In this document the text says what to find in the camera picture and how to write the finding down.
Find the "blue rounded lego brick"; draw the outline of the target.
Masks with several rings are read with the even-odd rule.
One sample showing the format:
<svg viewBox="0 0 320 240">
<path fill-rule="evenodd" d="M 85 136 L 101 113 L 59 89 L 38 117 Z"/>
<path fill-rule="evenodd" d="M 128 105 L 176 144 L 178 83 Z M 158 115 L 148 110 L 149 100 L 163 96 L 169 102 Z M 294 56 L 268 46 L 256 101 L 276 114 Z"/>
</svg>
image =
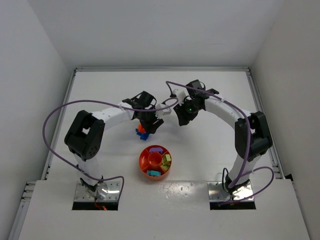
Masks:
<svg viewBox="0 0 320 240">
<path fill-rule="evenodd" d="M 146 141 L 149 138 L 149 133 L 140 133 L 140 139 Z"/>
</svg>

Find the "purple rounded lego brick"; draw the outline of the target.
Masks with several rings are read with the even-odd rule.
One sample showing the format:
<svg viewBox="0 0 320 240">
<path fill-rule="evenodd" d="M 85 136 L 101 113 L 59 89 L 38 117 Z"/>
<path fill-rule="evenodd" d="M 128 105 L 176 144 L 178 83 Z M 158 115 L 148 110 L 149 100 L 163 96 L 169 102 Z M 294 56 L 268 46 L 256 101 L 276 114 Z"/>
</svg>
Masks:
<svg viewBox="0 0 320 240">
<path fill-rule="evenodd" d="M 160 153 L 163 154 L 164 150 L 161 147 L 152 147 L 149 150 L 149 153 Z"/>
</svg>

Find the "orange round divided container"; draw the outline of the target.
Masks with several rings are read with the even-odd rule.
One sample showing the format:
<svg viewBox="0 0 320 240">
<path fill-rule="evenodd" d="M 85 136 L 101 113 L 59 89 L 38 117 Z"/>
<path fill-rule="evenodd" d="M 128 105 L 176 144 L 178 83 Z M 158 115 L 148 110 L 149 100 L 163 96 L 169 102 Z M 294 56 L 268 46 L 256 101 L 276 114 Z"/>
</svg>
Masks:
<svg viewBox="0 0 320 240">
<path fill-rule="evenodd" d="M 149 153 L 149 149 L 154 147 L 163 148 L 163 154 L 160 154 L 158 152 Z M 170 168 L 168 170 L 164 170 L 163 168 L 161 168 L 161 165 L 164 164 L 163 155 L 165 154 L 170 154 L 171 156 Z M 172 166 L 172 159 L 173 159 L 172 155 L 167 148 L 161 145 L 150 145 L 140 153 L 140 156 L 138 158 L 139 169 L 147 179 L 152 181 L 161 181 L 165 179 L 169 174 Z M 157 172 L 160 172 L 161 175 L 160 176 L 148 175 L 147 171 L 157 171 Z"/>
</svg>

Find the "yellow-green lego brick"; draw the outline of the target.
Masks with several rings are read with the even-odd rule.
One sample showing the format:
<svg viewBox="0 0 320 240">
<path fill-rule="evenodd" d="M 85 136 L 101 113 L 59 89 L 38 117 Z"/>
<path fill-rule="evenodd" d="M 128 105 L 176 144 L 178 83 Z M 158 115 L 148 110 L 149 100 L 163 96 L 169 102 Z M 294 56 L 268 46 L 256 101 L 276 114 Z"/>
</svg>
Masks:
<svg viewBox="0 0 320 240">
<path fill-rule="evenodd" d="M 162 156 L 162 161 L 163 161 L 163 163 L 171 162 L 172 161 L 171 155 L 170 154 L 164 154 Z"/>
<path fill-rule="evenodd" d="M 171 163 L 166 162 L 161 165 L 161 168 L 167 171 L 170 168 L 170 166 L 171 166 Z"/>
</svg>

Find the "teal 2x4 lego brick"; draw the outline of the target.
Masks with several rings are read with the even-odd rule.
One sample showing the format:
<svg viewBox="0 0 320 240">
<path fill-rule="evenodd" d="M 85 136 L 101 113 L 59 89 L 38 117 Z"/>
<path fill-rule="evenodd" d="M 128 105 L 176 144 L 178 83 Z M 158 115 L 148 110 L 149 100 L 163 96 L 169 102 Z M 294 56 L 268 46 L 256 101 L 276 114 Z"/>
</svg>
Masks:
<svg viewBox="0 0 320 240">
<path fill-rule="evenodd" d="M 154 171 L 153 171 L 153 170 L 148 170 L 146 173 L 147 173 L 148 175 L 150 175 L 150 176 L 153 176 L 153 175 L 154 175 Z"/>
</svg>

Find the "small teal lego brick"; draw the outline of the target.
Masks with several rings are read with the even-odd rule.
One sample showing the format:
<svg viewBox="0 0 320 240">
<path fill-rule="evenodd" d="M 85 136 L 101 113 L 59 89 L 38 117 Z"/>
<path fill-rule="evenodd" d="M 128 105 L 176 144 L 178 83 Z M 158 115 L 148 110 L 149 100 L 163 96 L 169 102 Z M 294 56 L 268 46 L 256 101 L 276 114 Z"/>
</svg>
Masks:
<svg viewBox="0 0 320 240">
<path fill-rule="evenodd" d="M 160 176 L 161 175 L 161 173 L 159 172 L 159 171 L 154 171 L 154 173 L 153 173 L 155 176 Z"/>
</svg>

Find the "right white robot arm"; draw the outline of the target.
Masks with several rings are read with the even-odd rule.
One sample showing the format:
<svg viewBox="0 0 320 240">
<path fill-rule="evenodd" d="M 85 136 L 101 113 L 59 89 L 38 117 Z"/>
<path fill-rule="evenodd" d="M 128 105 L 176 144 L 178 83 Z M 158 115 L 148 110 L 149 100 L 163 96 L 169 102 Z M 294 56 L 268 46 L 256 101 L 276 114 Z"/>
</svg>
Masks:
<svg viewBox="0 0 320 240">
<path fill-rule="evenodd" d="M 199 111 L 214 114 L 234 130 L 235 162 L 225 177 L 224 189 L 232 193 L 248 183 L 258 160 L 273 145 L 267 118 L 262 111 L 244 110 L 220 96 L 213 89 L 206 89 L 198 79 L 183 86 L 183 90 L 172 90 L 171 97 L 178 99 L 173 108 L 180 126 L 195 119 Z"/>
</svg>

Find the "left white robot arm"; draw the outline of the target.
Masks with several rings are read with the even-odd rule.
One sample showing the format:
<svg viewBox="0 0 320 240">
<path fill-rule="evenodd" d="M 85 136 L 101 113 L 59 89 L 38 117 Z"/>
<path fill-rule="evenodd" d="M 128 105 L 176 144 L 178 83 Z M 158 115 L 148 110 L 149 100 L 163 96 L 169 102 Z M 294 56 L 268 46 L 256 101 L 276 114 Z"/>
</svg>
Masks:
<svg viewBox="0 0 320 240">
<path fill-rule="evenodd" d="M 64 143 L 68 146 L 81 171 L 80 182 L 91 193 L 96 193 L 103 176 L 96 155 L 101 147 L 104 131 L 122 122 L 138 119 L 147 134 L 154 134 L 164 123 L 155 110 L 163 104 L 153 104 L 155 97 L 146 91 L 122 100 L 119 104 L 101 111 L 81 110 L 73 120 Z"/>
</svg>

